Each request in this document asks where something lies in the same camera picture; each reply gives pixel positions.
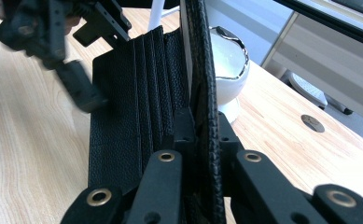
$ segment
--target light wood surface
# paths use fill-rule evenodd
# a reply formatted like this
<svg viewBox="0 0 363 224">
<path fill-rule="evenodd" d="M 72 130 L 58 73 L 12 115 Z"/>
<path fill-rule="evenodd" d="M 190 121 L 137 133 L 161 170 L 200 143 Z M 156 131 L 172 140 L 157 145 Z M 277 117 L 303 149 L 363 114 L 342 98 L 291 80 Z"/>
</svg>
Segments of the light wood surface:
<svg viewBox="0 0 363 224">
<path fill-rule="evenodd" d="M 132 37 L 147 30 L 149 11 L 126 9 Z M 165 31 L 178 14 L 164 19 Z M 108 51 L 99 41 L 84 49 L 68 38 L 69 58 L 91 60 Z M 363 196 L 363 139 L 252 63 L 233 123 L 245 148 L 264 152 L 290 181 L 312 192 L 335 183 Z M 308 114 L 326 131 L 300 120 Z M 0 44 L 0 223 L 59 223 L 87 187 L 90 116 L 73 107 L 53 73 Z"/>
</svg>

